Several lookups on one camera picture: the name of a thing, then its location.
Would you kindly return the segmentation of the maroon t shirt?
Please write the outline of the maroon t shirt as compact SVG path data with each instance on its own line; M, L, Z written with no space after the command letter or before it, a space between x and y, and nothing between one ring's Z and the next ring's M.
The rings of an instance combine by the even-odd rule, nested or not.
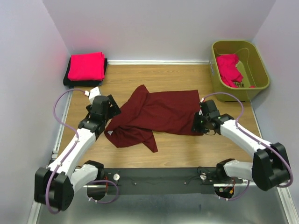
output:
M121 113L112 118L104 134L117 148L142 143L156 153L154 132L202 136L192 131L199 109L197 90L150 93L145 85L140 85L121 107Z

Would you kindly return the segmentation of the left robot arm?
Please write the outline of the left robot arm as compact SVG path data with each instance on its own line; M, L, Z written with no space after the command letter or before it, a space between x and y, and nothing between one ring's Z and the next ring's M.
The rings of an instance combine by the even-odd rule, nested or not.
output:
M35 173L34 201L44 204L52 214L65 211L74 194L87 184L116 185L106 178L104 166L99 162L87 161L76 170L77 163L104 132L107 122L121 113L112 95L97 95L90 102L88 114L80 121L68 146L48 167Z

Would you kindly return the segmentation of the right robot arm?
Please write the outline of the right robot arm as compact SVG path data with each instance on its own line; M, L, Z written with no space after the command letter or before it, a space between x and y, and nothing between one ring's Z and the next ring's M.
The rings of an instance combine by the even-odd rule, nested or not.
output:
M200 111L194 115L192 131L222 135L252 157L252 162L227 159L216 165L215 178L221 183L231 177L254 182L268 191L273 187L287 187L293 181L285 147L259 138L242 127L238 120L228 114L220 114L213 100L202 101Z

